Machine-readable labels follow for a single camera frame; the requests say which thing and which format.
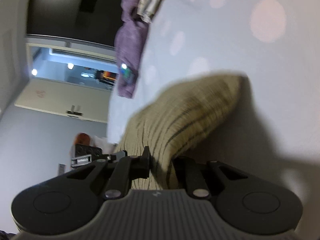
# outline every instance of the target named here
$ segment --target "striped cloth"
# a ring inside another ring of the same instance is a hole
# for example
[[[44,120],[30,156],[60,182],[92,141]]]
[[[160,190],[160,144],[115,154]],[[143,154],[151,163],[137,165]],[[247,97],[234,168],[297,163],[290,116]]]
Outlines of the striped cloth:
[[[172,159],[205,139],[234,108],[241,77],[214,75],[174,85],[135,114],[114,152],[142,155],[149,146],[153,167],[148,179],[132,181],[134,189],[178,188]]]

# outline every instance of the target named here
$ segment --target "door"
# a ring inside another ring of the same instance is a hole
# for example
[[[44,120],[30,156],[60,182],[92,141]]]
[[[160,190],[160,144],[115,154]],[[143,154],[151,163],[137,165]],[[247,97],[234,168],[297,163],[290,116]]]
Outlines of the door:
[[[110,95],[108,90],[33,78],[15,106],[107,123]]]

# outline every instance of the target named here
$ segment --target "bed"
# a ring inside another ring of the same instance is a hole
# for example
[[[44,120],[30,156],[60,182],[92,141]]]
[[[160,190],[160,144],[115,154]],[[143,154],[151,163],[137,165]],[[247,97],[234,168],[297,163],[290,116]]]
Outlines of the bed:
[[[246,75],[235,112],[192,153],[294,191],[299,234],[320,235],[320,0],[164,0],[148,34],[133,99],[113,91],[107,137],[170,84],[217,71]]]

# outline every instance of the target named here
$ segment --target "purple hoodie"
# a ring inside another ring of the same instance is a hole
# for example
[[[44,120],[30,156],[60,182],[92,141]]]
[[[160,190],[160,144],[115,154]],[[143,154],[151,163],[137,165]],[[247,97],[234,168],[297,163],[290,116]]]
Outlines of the purple hoodie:
[[[126,64],[134,77],[127,83],[123,75],[118,76],[118,94],[121,97],[132,98],[137,78],[144,44],[148,36],[149,24],[142,21],[137,15],[137,6],[140,0],[121,0],[122,16],[124,22],[115,38],[117,66]]]

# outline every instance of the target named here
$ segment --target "black cabinet door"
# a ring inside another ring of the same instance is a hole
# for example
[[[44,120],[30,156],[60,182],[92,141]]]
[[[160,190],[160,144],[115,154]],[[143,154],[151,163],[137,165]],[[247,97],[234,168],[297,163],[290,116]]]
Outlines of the black cabinet door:
[[[27,34],[114,45],[121,0],[30,0]]]

